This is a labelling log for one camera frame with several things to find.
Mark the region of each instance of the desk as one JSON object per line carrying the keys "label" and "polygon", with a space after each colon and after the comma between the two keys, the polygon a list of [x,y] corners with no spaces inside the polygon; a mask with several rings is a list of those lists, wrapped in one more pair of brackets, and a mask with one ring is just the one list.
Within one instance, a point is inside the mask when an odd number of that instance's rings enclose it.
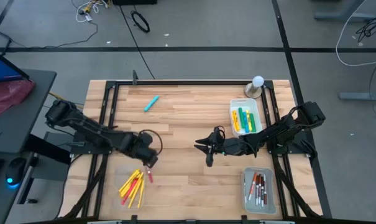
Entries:
{"label": "desk", "polygon": [[19,187],[9,188],[6,184],[6,171],[8,164],[17,157],[29,158],[32,152],[21,152],[33,128],[35,120],[47,98],[52,83],[56,77],[55,72],[24,70],[36,82],[34,89],[20,104],[10,107],[0,114],[0,223],[4,223],[14,203]]}
{"label": "desk", "polygon": [[[106,80],[91,80],[86,97],[84,114],[99,120]],[[294,107],[293,93],[288,80],[274,80],[276,100],[280,115]],[[226,137],[233,137],[229,119],[229,104],[234,98],[245,98],[244,85],[123,85],[119,88],[114,125],[126,131],[153,129],[163,139],[163,152],[152,169],[154,183],[147,183],[144,206],[140,210],[118,210],[118,187],[114,186],[115,170],[126,164],[142,164],[122,154],[109,156],[100,220],[239,220],[241,215],[249,219],[282,219],[277,185],[273,178],[273,194],[277,213],[261,215],[247,213],[242,208],[241,174],[248,166],[266,167],[273,170],[272,158],[261,149],[257,158],[251,156],[214,155],[214,164],[207,167],[206,156],[194,148],[196,139],[207,137],[215,126],[222,125]],[[107,114],[108,123],[113,90],[110,91]],[[146,104],[160,95],[159,100],[147,113]],[[266,91],[270,104],[269,92]],[[257,99],[260,119],[266,127],[261,98]],[[322,213],[318,192],[309,160],[302,154],[289,155],[295,186],[301,196],[317,212]],[[90,156],[83,156],[70,167],[60,215],[70,211],[86,187]],[[91,196],[90,212],[95,193]],[[290,196],[285,190],[287,207],[292,215]]]}

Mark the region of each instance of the green highlighter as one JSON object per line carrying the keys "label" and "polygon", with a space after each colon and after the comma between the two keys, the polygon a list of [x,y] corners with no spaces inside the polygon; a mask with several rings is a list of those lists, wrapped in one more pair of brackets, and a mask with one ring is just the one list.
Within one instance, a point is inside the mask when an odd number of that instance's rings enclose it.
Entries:
{"label": "green highlighter", "polygon": [[250,123],[251,123],[252,132],[256,132],[255,123],[254,123],[254,115],[252,113],[250,114]]}
{"label": "green highlighter", "polygon": [[243,118],[242,108],[239,108],[239,117],[240,117],[240,123],[242,124],[242,129],[245,129],[245,122],[244,122],[244,118]]}

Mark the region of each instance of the metal stand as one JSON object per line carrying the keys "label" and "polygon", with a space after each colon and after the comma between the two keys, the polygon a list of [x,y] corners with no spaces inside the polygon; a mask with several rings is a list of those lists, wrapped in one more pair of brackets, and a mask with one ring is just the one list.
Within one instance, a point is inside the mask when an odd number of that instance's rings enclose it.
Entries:
{"label": "metal stand", "polygon": [[[317,20],[330,20],[330,21],[345,22],[364,1],[365,0],[350,1],[351,5],[347,6],[341,12],[315,12],[313,18]],[[373,18],[375,18],[375,15],[364,14],[364,13],[354,13],[354,15],[352,16],[349,22],[367,22]]]}
{"label": "metal stand", "polygon": [[376,92],[371,93],[339,93],[340,100],[364,100],[364,101],[376,101]]}

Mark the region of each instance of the wooden table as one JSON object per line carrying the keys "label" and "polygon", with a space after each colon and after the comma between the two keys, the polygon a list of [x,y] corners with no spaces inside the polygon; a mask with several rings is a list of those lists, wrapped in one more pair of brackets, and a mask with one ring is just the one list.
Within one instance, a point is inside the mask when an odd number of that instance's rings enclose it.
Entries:
{"label": "wooden table", "polygon": [[[105,83],[105,80],[91,80],[84,107],[84,114],[97,121]],[[283,116],[295,106],[291,86],[288,80],[274,80],[273,83],[280,115]],[[225,127],[227,138],[233,137],[229,103],[235,98],[245,98],[243,88],[243,85],[122,86],[117,98],[114,125],[126,131],[153,129],[161,135],[164,149],[152,169],[154,183],[147,183],[144,206],[140,210],[120,210],[113,206],[114,200],[119,201],[116,192],[120,187],[114,185],[114,179],[118,167],[142,163],[122,154],[109,156],[100,219],[129,220],[131,215],[138,215],[139,220],[240,220],[241,215],[247,215],[249,219],[282,219],[275,176],[276,214],[251,214],[242,208],[242,170],[249,166],[273,170],[272,158],[266,150],[261,149],[257,158],[253,155],[214,155],[213,166],[207,167],[205,154],[193,147],[195,140],[207,137],[218,125]],[[144,113],[143,108],[155,95],[160,95],[160,99],[149,112]],[[104,124],[108,123],[112,92],[109,96]],[[257,105],[262,127],[265,128],[260,98]],[[321,214],[309,160],[302,154],[291,154],[289,158],[296,189],[311,208]],[[90,162],[91,155],[84,155],[70,167],[61,216],[72,208],[85,190]],[[95,193],[96,190],[91,197],[89,214],[93,211]],[[289,215],[293,215],[287,189],[285,194]]]}

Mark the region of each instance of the black metal frame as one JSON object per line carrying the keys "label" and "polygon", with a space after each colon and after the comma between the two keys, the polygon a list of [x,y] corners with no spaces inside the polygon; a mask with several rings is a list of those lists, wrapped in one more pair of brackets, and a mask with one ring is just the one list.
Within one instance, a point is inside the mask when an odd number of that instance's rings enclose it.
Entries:
{"label": "black metal frame", "polygon": [[[131,81],[110,80],[110,81],[106,82],[106,87],[105,87],[105,92],[104,92],[99,122],[101,124],[103,124],[104,117],[105,117],[105,114],[106,114],[106,106],[108,104],[109,93],[110,93],[111,88],[114,88],[114,93],[113,93],[111,111],[110,111],[110,116],[109,116],[109,123],[108,123],[109,127],[112,127],[114,125],[114,116],[116,114],[117,97],[118,97],[119,89],[123,85],[242,85],[242,86],[244,86],[244,85],[248,84],[249,82],[250,82],[250,80],[131,80]],[[270,92],[270,98],[271,98],[271,102],[272,102],[272,109],[273,109],[273,112],[274,112],[275,120],[279,120],[280,115],[279,115],[279,112],[278,112],[278,106],[277,106],[273,81],[267,80],[267,81],[265,81],[264,86],[262,87],[262,91],[263,91],[262,104],[263,104],[263,107],[264,107],[266,124],[267,124],[267,126],[270,126],[272,123],[271,123],[271,120],[270,120],[270,112],[269,112],[269,108],[268,108],[267,97],[266,97],[266,94],[265,94],[265,87]],[[269,151],[274,150],[275,146],[276,145],[275,145],[274,142],[267,144],[267,148],[268,148]],[[105,164],[106,164],[107,161],[108,161],[108,155],[104,155],[102,162],[105,162]],[[287,173],[287,177],[288,177],[289,181],[293,182],[291,167],[290,167],[290,161],[288,160],[287,155],[283,157],[283,165],[284,165],[284,168],[285,168],[285,171]],[[96,163],[93,163],[93,161],[91,161],[91,167],[96,167]],[[314,174],[320,172],[319,167],[312,167],[312,168],[313,168]],[[314,175],[315,179],[319,178],[319,177],[321,177],[321,174],[320,175]],[[91,170],[90,170],[88,178],[89,178],[89,180],[93,178],[93,175],[91,175]],[[283,219],[286,220],[288,217],[291,217],[291,216],[288,215],[287,204],[286,204],[285,194],[284,194],[284,186],[283,186],[280,178],[278,178],[278,176],[276,176],[276,180],[277,180],[277,189],[278,189],[278,194],[279,194],[279,198],[280,198],[280,207],[281,207],[281,210],[282,210],[282,216],[283,216]],[[100,212],[100,208],[101,208],[101,199],[102,199],[102,193],[103,193],[103,185],[104,185],[104,177],[101,178],[101,180],[99,181],[99,184],[98,184],[98,192],[97,192],[97,197],[96,197],[96,201],[95,201],[95,210],[94,210],[94,217],[96,217],[96,218],[99,218],[99,212]],[[327,198],[320,198],[320,196],[325,197],[326,196],[325,193],[319,194],[319,199],[320,199],[320,201],[326,201],[327,202]],[[298,204],[295,202],[294,198],[291,198],[291,201],[293,202],[293,213],[294,213],[293,217],[299,217],[300,212],[299,212]],[[322,206],[323,210],[330,211],[328,203],[327,204],[321,203],[321,206]],[[331,218],[331,214],[324,213],[324,216],[327,217],[327,218]]]}

